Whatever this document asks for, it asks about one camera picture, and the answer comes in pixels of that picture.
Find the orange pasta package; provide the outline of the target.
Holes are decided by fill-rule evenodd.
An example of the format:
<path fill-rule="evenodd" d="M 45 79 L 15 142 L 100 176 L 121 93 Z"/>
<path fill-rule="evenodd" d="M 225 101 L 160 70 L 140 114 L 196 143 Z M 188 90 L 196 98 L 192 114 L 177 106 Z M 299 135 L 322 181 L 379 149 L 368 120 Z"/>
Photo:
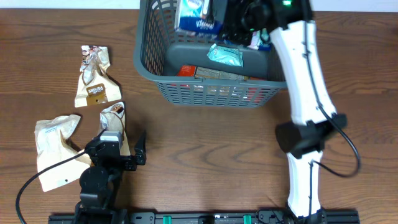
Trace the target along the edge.
<path fill-rule="evenodd" d="M 213 70 L 210 68 L 197 67 L 194 65 L 183 65 L 177 77 L 194 77 L 203 79 L 220 79 L 220 80 L 264 80 L 263 78 L 254 78 L 244 75 L 238 75 L 235 73 L 223 72 L 219 70 Z M 188 103 L 188 92 L 187 90 L 193 90 L 193 104 L 198 105 L 203 103 L 204 105 L 217 105 L 226 106 L 232 105 L 237 106 L 240 98 L 243 101 L 251 101 L 253 94 L 256 92 L 255 88 L 249 88 L 250 97 L 247 94 L 243 94 L 244 87 L 235 86 L 220 86 L 208 85 L 187 85 L 181 84 L 180 87 L 183 89 L 183 103 Z"/>

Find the rice pouch with brown trim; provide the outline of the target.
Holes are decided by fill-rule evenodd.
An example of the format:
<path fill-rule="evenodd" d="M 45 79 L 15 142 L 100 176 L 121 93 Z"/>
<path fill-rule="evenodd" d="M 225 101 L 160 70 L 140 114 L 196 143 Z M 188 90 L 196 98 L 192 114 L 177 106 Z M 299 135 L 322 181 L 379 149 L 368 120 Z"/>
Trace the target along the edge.
<path fill-rule="evenodd" d="M 122 156 L 129 156 L 131 154 L 126 132 L 125 132 L 125 105 L 118 102 L 114 105 L 105 108 L 99 117 L 99 132 L 106 129 L 108 131 L 119 131 L 122 134 L 122 146 L 120 153 Z"/>

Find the blue tissue multipack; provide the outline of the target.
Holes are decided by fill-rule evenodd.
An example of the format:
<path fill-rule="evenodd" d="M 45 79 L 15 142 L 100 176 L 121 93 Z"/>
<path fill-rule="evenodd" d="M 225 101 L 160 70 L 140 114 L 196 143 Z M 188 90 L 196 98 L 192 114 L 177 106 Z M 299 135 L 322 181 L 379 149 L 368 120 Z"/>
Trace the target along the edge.
<path fill-rule="evenodd" d="M 181 0 L 177 3 L 177 11 L 175 15 L 174 30 L 188 35 L 199 37 L 208 37 L 216 40 L 216 33 L 221 29 L 220 16 L 221 12 L 216 14 L 216 22 L 209 23 L 205 21 L 207 7 L 205 1 L 208 0 Z M 227 40 L 217 40 L 226 45 L 237 45 Z M 254 50 L 270 50 L 271 41 L 267 30 L 262 32 L 254 32 L 252 34 L 251 43 L 242 45 Z"/>

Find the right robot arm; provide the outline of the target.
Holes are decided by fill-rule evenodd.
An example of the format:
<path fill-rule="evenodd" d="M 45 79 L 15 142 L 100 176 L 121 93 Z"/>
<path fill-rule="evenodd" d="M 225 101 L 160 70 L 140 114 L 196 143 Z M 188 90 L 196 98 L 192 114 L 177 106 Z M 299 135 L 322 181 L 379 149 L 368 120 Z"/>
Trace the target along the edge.
<path fill-rule="evenodd" d="M 205 19 L 215 20 L 224 9 L 219 35 L 247 45 L 245 37 L 265 29 L 277 52 L 287 83 L 291 120 L 275 128 L 289 163 L 286 219 L 291 223 L 323 223 L 318 199 L 318 174 L 326 140 L 347 124 L 332 103 L 323 79 L 316 42 L 316 23 L 310 0 L 205 1 Z"/>

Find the large plain beige pouch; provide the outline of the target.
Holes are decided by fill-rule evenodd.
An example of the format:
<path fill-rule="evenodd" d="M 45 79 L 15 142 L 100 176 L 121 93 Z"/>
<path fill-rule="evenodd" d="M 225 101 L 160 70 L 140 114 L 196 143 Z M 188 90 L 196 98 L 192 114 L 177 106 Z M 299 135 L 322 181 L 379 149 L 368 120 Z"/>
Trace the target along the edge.
<path fill-rule="evenodd" d="M 67 143 L 67 140 L 74 133 L 80 119 L 79 115 L 71 114 L 36 122 L 34 134 L 37 148 L 37 170 L 39 172 L 78 155 L 79 152 L 73 149 Z M 50 169 L 39 176 L 42 190 L 48 192 L 79 179 L 90 165 L 90 157 L 85 154 Z"/>

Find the small light blue packet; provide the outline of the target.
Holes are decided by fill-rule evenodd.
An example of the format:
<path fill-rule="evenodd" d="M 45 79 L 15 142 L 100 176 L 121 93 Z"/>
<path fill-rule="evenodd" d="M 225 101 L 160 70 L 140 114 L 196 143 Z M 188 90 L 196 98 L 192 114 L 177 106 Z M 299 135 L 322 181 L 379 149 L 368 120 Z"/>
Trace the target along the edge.
<path fill-rule="evenodd" d="M 223 47 L 213 44 L 210 47 L 207 57 L 214 62 L 222 63 L 234 67 L 243 67 L 243 53 L 238 49 Z"/>

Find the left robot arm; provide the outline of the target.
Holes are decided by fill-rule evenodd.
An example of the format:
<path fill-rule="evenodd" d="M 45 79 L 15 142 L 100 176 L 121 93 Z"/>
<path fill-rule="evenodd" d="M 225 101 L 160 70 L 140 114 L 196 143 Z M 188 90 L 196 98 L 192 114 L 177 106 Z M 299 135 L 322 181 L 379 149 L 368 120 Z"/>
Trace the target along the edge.
<path fill-rule="evenodd" d="M 93 166 L 80 176 L 80 202 L 73 223 L 129 223 L 126 209 L 114 207 L 125 171 L 135 171 L 146 164 L 146 132 L 134 146 L 135 154 L 121 155 L 123 137 L 119 131 L 103 130 L 86 146 Z"/>

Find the PanTree beige pouch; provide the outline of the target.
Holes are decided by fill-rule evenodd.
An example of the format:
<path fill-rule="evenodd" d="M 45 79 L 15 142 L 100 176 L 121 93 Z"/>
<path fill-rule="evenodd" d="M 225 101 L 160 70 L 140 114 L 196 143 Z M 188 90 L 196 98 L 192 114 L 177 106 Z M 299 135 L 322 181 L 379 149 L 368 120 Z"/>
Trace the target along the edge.
<path fill-rule="evenodd" d="M 81 46 L 82 61 L 74 100 L 76 108 L 118 101 L 121 90 L 110 77 L 111 66 L 108 48 L 97 45 Z"/>

